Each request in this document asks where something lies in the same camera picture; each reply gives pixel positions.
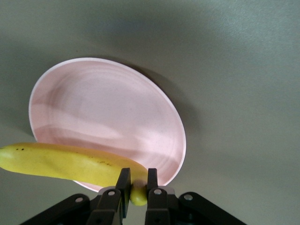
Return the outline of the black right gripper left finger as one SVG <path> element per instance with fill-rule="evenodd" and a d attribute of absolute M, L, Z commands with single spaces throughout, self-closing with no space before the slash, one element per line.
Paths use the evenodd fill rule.
<path fill-rule="evenodd" d="M 87 220 L 89 225 L 121 225 L 127 216 L 131 190 L 131 173 L 129 168 L 123 168 L 118 181 L 113 187 L 99 191 L 96 207 Z"/>

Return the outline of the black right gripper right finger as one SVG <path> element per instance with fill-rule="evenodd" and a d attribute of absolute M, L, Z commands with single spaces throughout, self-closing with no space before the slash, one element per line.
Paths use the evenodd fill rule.
<path fill-rule="evenodd" d="M 146 225 L 175 225 L 178 206 L 173 188 L 158 184 L 156 168 L 148 169 Z"/>

